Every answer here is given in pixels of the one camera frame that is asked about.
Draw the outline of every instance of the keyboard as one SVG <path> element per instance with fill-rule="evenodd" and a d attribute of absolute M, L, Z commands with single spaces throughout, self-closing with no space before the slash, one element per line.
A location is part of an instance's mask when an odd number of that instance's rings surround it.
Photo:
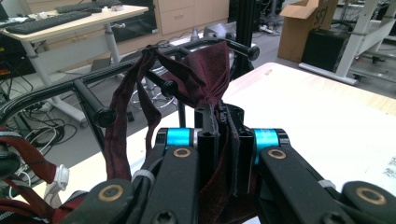
<path fill-rule="evenodd" d="M 56 7 L 55 10 L 58 13 L 67 13 L 71 11 L 83 11 L 91 7 L 112 7 L 116 5 L 122 5 L 122 2 L 117 0 L 98 0 L 96 2 L 80 3 L 75 5 Z"/>
<path fill-rule="evenodd" d="M 42 31 L 57 25 L 62 25 L 67 22 L 76 21 L 89 16 L 91 16 L 91 12 L 68 12 L 58 16 L 48 17 L 41 21 L 30 21 L 19 25 L 9 26 L 6 28 L 6 30 L 13 34 L 29 35 L 37 31 Z"/>

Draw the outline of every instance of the brown box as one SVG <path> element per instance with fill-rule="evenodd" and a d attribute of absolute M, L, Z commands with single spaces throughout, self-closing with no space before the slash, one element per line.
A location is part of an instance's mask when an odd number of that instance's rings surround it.
<path fill-rule="evenodd" d="M 329 30 L 337 0 L 302 0 L 286 5 L 277 57 L 299 63 L 305 42 L 313 29 Z"/>

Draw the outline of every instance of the drawer handle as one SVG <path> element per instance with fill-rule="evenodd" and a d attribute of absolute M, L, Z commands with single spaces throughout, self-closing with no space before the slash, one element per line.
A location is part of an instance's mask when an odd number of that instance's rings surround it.
<path fill-rule="evenodd" d="M 182 18 L 183 16 L 184 16 L 183 13 L 176 14 L 176 15 L 175 15 L 175 19 L 180 19 L 180 18 Z"/>

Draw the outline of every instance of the black box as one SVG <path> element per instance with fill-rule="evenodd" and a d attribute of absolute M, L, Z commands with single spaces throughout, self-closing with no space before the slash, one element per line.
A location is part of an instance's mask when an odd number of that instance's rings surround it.
<path fill-rule="evenodd" d="M 335 72 L 347 46 L 349 34 L 313 30 L 306 39 L 302 63 Z"/>

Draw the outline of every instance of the black pole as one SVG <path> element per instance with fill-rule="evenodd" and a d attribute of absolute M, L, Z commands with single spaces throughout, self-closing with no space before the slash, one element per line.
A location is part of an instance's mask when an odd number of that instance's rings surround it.
<path fill-rule="evenodd" d="M 253 35 L 253 18 L 256 0 L 239 0 L 236 18 L 235 41 L 248 48 L 251 46 Z M 247 72 L 253 70 L 251 61 L 244 55 L 236 52 L 231 67 L 231 80 L 237 79 Z"/>

